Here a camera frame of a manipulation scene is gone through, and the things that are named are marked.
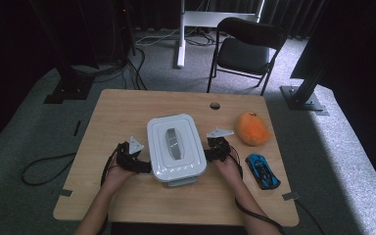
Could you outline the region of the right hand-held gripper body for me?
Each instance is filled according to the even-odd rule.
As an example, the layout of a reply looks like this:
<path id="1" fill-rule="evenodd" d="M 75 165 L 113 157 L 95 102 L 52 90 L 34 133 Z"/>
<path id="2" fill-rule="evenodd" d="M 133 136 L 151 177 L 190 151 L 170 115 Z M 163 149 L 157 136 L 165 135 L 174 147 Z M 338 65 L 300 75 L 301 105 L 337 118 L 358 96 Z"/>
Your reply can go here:
<path id="1" fill-rule="evenodd" d="M 233 135 L 233 130 L 216 128 L 212 132 L 207 134 L 207 140 L 209 138 L 216 138 L 218 143 L 215 147 L 211 148 L 209 146 L 208 150 L 214 150 L 216 153 L 216 159 L 221 160 L 222 162 L 230 155 L 231 148 L 228 141 L 225 139 L 226 136 Z"/>

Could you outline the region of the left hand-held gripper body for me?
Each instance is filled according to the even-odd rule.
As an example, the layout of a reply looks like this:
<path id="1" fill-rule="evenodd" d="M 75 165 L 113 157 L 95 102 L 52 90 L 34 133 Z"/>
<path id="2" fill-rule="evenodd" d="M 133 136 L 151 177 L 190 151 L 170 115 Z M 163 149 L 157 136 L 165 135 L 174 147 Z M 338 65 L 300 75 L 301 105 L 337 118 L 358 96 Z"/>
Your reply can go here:
<path id="1" fill-rule="evenodd" d="M 142 171 L 144 163 L 138 160 L 138 156 L 144 149 L 133 136 L 128 141 L 117 145 L 117 164 L 128 171 Z"/>

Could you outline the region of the white storage box lid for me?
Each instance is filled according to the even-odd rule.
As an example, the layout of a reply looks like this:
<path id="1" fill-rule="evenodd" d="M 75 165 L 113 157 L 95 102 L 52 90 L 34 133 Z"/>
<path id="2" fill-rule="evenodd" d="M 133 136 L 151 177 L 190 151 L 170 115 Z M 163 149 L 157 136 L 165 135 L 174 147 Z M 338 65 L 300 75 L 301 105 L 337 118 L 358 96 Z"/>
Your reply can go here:
<path id="1" fill-rule="evenodd" d="M 160 182 L 200 176 L 206 171 L 204 148 L 191 116 L 152 118 L 147 134 L 152 171 Z"/>

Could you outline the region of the orange plush mango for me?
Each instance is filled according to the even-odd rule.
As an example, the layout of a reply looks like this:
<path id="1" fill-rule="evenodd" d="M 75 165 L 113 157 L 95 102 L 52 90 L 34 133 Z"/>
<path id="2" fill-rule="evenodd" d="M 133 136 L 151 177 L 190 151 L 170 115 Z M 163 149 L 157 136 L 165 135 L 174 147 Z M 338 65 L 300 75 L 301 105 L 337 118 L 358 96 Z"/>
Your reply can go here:
<path id="1" fill-rule="evenodd" d="M 240 114 L 236 120 L 235 132 L 242 141 L 251 146 L 261 145 L 272 137 L 263 118 L 255 112 Z"/>

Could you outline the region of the clear grey storage box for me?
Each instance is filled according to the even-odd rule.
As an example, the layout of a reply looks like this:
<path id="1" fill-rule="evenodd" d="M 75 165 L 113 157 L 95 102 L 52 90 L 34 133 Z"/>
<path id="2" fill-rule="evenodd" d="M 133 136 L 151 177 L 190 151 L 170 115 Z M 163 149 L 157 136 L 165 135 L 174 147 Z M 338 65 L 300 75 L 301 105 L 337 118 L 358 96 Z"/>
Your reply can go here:
<path id="1" fill-rule="evenodd" d="M 180 187 L 180 186 L 185 186 L 189 184 L 193 184 L 198 182 L 199 176 L 192 176 L 192 177 L 186 177 L 186 178 L 180 178 L 176 180 L 171 180 L 166 183 L 167 187 Z"/>

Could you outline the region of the blue toy car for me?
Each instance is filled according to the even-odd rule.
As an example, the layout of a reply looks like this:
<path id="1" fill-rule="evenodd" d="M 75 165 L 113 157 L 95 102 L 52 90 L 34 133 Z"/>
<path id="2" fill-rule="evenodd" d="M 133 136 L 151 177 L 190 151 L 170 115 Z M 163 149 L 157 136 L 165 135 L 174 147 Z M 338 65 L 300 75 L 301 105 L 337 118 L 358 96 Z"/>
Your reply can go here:
<path id="1" fill-rule="evenodd" d="M 251 154 L 246 157 L 245 162 L 261 190 L 272 190 L 280 186 L 281 181 L 275 176 L 264 156 Z"/>

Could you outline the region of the person's right hand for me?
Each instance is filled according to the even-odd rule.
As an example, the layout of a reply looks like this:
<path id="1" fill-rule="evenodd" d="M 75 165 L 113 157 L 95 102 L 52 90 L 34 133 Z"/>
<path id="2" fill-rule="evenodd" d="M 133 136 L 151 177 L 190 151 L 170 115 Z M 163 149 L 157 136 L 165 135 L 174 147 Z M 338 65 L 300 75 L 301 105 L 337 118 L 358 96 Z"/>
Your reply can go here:
<path id="1" fill-rule="evenodd" d="M 238 164 L 231 157 L 227 157 L 223 162 L 221 160 L 216 160 L 213 163 L 216 165 L 218 171 L 228 183 L 228 185 L 234 191 L 237 191 L 238 188 L 243 184 Z"/>

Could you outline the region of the person's left hand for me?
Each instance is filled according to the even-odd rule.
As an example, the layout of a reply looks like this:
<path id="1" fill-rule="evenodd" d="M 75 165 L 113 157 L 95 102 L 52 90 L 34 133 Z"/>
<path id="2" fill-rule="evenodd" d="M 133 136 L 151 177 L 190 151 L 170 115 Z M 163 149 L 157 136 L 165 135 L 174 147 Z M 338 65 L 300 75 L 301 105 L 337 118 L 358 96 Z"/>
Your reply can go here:
<path id="1" fill-rule="evenodd" d="M 101 190 L 104 193 L 113 195 L 132 175 L 132 171 L 125 170 L 118 164 L 113 164 L 108 167 L 107 176 Z"/>

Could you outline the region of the black folding chair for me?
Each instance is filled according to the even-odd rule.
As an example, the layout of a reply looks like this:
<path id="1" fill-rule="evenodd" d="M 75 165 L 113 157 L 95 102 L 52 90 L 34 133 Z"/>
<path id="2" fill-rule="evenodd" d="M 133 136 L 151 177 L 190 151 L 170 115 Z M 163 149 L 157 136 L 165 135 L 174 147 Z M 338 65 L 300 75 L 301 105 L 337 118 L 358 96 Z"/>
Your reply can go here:
<path id="1" fill-rule="evenodd" d="M 216 28 L 207 92 L 219 71 L 242 75 L 263 83 L 264 94 L 275 60 L 287 40 L 279 26 L 254 23 L 239 18 L 226 18 Z"/>

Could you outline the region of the black stand with grey base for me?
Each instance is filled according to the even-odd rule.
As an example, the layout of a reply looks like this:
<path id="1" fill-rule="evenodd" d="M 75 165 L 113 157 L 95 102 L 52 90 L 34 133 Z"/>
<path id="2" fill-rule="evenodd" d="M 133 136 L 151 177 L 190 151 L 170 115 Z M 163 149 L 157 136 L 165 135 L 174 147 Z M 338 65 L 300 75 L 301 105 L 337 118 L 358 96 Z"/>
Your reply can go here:
<path id="1" fill-rule="evenodd" d="M 329 0 L 319 0 L 316 9 L 316 15 L 313 17 L 312 27 L 310 29 L 311 37 L 307 42 L 297 64 L 295 65 L 292 78 L 301 78 L 303 80 L 300 86 L 285 85 L 280 90 L 290 110 L 310 111 L 318 114 L 325 114 L 326 108 L 320 104 L 314 94 L 314 89 L 321 79 L 324 72 L 322 55 L 316 56 L 315 46 L 317 43 L 317 26 L 322 21 Z"/>

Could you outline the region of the dark equipment rack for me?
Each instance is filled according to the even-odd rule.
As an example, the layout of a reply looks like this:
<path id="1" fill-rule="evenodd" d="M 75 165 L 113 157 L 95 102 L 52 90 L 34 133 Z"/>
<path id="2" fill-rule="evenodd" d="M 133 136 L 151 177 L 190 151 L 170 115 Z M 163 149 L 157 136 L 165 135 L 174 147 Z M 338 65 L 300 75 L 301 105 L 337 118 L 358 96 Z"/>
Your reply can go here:
<path id="1" fill-rule="evenodd" d="M 109 3 L 114 34 L 112 58 L 124 67 L 129 62 L 129 57 L 136 55 L 130 17 L 130 0 L 109 0 Z"/>

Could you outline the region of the dark curtain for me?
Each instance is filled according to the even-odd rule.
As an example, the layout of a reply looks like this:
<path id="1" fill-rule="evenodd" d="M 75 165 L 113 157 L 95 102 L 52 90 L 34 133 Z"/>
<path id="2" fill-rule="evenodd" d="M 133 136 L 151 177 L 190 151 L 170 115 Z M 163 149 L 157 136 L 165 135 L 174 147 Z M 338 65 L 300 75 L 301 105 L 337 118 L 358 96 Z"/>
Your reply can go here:
<path id="1" fill-rule="evenodd" d="M 311 37 L 329 0 L 184 0 L 186 11 L 254 13 L 262 5 L 261 21 L 282 27 L 291 38 Z M 130 0 L 134 26 L 177 29 L 181 0 Z"/>

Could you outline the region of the white metal desk frame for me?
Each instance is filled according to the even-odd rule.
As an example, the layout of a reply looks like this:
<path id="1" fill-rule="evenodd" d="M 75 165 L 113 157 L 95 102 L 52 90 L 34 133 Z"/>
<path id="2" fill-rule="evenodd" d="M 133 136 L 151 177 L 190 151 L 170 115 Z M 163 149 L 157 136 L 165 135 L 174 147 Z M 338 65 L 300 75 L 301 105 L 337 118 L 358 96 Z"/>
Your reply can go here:
<path id="1" fill-rule="evenodd" d="M 185 27 L 217 27 L 217 25 L 226 18 L 239 18 L 246 21 L 259 23 L 266 0 L 259 0 L 257 9 L 253 13 L 234 13 L 234 12 L 200 12 L 199 10 L 187 11 L 185 9 L 185 0 L 180 0 L 180 26 L 179 26 L 179 46 L 176 65 L 179 68 L 185 66 Z"/>

